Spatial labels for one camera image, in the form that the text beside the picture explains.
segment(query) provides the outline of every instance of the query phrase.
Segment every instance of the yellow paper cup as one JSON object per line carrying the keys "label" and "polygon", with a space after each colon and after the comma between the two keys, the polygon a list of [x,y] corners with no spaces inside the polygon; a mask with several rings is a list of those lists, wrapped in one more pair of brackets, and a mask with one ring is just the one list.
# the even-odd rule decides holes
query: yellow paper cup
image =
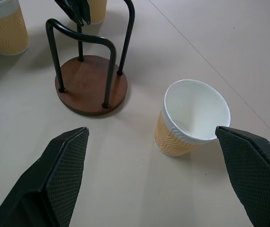
{"label": "yellow paper cup", "polygon": [[211,86],[184,79],[172,84],[164,97],[154,134],[166,155],[181,156],[216,139],[216,126],[230,125],[230,110]]}
{"label": "yellow paper cup", "polygon": [[103,22],[106,16],[107,0],[89,0],[91,25]]}
{"label": "yellow paper cup", "polygon": [[29,38],[18,0],[0,0],[0,54],[27,50]]}

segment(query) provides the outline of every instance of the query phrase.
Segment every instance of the black metal frame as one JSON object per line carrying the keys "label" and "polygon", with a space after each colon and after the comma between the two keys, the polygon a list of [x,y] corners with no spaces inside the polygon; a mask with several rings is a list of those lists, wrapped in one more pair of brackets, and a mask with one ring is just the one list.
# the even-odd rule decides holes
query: black metal frame
{"label": "black metal frame", "polygon": [[[127,53],[127,49],[128,49],[129,43],[130,43],[134,20],[135,20],[135,9],[134,9],[134,5],[133,5],[132,1],[131,0],[124,0],[124,1],[129,8],[129,22],[128,22],[128,26],[127,26],[126,38],[125,38],[125,43],[124,43],[124,47],[123,47],[122,54],[121,54],[120,64],[119,64],[119,68],[117,71],[118,76],[121,76],[123,74],[122,70],[123,70],[123,66],[125,64],[126,53]],[[114,44],[110,40],[108,40],[104,37],[82,34],[81,33],[81,30],[82,30],[81,26],[77,26],[77,32],[75,32],[75,31],[67,28],[66,26],[64,26],[63,24],[61,24],[59,21],[57,21],[55,19],[48,19],[46,24],[45,24],[45,27],[46,27],[46,33],[48,36],[52,59],[53,59],[53,63],[54,63],[55,71],[56,71],[56,76],[58,79],[58,84],[59,84],[58,91],[60,93],[64,93],[66,90],[65,90],[64,84],[63,84],[63,78],[62,78],[60,63],[59,63],[59,59],[58,59],[58,53],[57,53],[53,28],[56,28],[59,32],[78,41],[78,52],[79,52],[78,60],[79,61],[84,61],[83,49],[82,49],[83,42],[93,43],[93,44],[101,44],[101,45],[104,45],[110,49],[111,54],[110,54],[110,61],[109,61],[109,68],[108,68],[108,77],[107,77],[107,83],[106,83],[105,99],[104,99],[104,102],[102,104],[103,108],[105,108],[105,109],[108,108],[113,71],[114,71],[114,66],[115,66],[115,62],[116,62],[116,55],[117,55],[116,48],[115,48]]]}

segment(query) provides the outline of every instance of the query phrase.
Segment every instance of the beige table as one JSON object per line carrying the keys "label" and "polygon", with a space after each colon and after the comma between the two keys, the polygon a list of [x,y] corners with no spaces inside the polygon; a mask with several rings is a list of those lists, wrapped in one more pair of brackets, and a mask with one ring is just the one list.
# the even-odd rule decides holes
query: beige table
{"label": "beige table", "polygon": [[[88,126],[71,227],[252,226],[230,185],[218,142],[171,158],[154,146],[153,129],[166,88],[180,79],[201,80],[218,90],[229,104],[232,127],[269,141],[270,129],[151,2],[134,5],[124,68],[127,98],[115,113],[90,118],[67,109],[54,89],[45,21],[53,17],[75,25],[52,0],[21,1],[30,48],[19,57],[0,56],[0,204],[53,137]],[[109,0],[105,22],[85,30],[110,39],[119,56],[127,20],[123,1]],[[76,41],[55,35],[61,64],[77,56]],[[85,44],[84,52],[109,57],[100,45]]]}
{"label": "beige table", "polygon": [[270,127],[270,0],[151,0]]}

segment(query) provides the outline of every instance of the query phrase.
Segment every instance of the round wooden base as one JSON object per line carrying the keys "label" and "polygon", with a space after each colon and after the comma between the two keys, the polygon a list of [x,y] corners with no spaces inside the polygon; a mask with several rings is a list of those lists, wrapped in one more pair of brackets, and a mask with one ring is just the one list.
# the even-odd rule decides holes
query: round wooden base
{"label": "round wooden base", "polygon": [[117,76],[118,66],[114,67],[109,107],[103,108],[109,60],[95,55],[85,55],[84,62],[72,58],[61,67],[66,92],[58,91],[57,77],[55,87],[60,100],[68,108],[84,115],[102,115],[115,110],[125,99],[126,76]]}

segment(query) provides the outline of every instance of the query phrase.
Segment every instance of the black metal leg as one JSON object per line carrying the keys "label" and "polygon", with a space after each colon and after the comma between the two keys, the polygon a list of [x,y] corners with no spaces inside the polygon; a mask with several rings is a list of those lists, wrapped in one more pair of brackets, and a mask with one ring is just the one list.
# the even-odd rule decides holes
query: black metal leg
{"label": "black metal leg", "polygon": [[[82,33],[81,26],[77,25],[77,32]],[[79,53],[79,61],[84,61],[83,58],[83,50],[82,50],[82,41],[78,41],[78,53]]]}
{"label": "black metal leg", "polygon": [[111,51],[110,61],[108,64],[108,77],[107,77],[107,83],[106,83],[106,93],[105,93],[105,101],[102,104],[102,107],[107,109],[108,108],[108,102],[110,100],[110,94],[111,94],[111,85],[112,85],[112,77],[114,73],[114,66],[116,62],[116,49],[115,46],[109,45],[107,46]]}
{"label": "black metal leg", "polygon": [[125,64],[125,60],[126,60],[126,52],[127,49],[129,47],[129,43],[130,43],[130,39],[131,39],[131,34],[132,34],[132,30],[133,30],[133,25],[134,25],[134,21],[135,21],[135,9],[134,9],[134,5],[132,3],[131,0],[124,0],[129,8],[129,23],[127,25],[127,30],[126,30],[126,38],[125,38],[125,43],[124,43],[124,48],[122,50],[122,54],[121,54],[121,59],[120,59],[120,64],[119,64],[119,68],[117,71],[117,75],[121,76],[122,75],[122,69],[124,67]]}
{"label": "black metal leg", "polygon": [[53,27],[50,26],[48,23],[45,25],[46,28],[46,34],[48,36],[48,41],[51,49],[51,54],[52,54],[52,59],[58,79],[58,84],[59,84],[59,89],[58,91],[61,93],[65,92],[64,85],[63,85],[63,77],[61,75],[61,69],[60,69],[60,64],[59,64],[59,59],[58,59],[58,53],[57,53],[57,48],[56,48],[56,42],[55,42],[55,37],[54,37],[54,30]]}

